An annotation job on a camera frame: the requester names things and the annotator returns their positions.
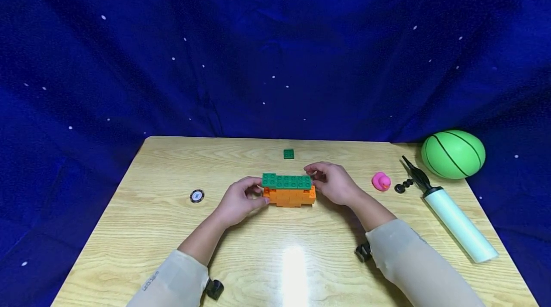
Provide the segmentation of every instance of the round chip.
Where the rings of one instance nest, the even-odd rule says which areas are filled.
[[[203,200],[204,197],[205,197],[205,193],[203,192],[203,190],[195,190],[191,192],[191,195],[189,195],[189,200],[192,203],[199,203],[200,201]]]

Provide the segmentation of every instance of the green ball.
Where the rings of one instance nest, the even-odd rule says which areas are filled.
[[[486,151],[468,132],[448,130],[433,134],[421,147],[421,157],[432,173],[448,179],[472,176],[481,169]]]

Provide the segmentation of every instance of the finger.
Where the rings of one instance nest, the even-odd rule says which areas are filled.
[[[314,180],[312,181],[312,184],[316,187],[316,190],[319,190],[323,194],[323,187],[326,183],[324,183],[323,181]]]
[[[259,197],[256,199],[250,199],[247,202],[249,203],[249,207],[251,211],[253,211],[253,210],[260,209],[262,207],[267,206],[268,203],[270,202],[270,199],[267,197]]]
[[[327,177],[322,172],[316,172],[313,175],[313,180],[327,181]]]
[[[246,176],[244,178],[239,179],[236,181],[235,186],[238,186],[243,189],[243,191],[247,190],[251,186],[260,185],[262,184],[262,178],[257,176]]]
[[[330,162],[325,161],[314,162],[305,166],[304,170],[307,172],[308,175],[314,173],[315,171],[326,173],[330,165]]]
[[[262,192],[264,191],[263,188],[261,188],[260,186],[257,186],[257,185],[254,185],[254,186],[251,186],[250,188],[248,188],[245,192],[247,193],[250,193],[250,194],[261,194]]]

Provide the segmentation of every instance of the pink rubber duck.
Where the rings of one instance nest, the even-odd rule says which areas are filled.
[[[377,172],[373,178],[371,178],[371,184],[379,191],[387,191],[390,188],[390,178],[382,173]]]

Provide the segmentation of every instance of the beige sleeve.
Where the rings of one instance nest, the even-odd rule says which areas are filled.
[[[483,307],[463,277],[402,220],[366,233],[383,275],[415,307]]]
[[[206,266],[174,250],[127,307],[198,307],[208,279]]]

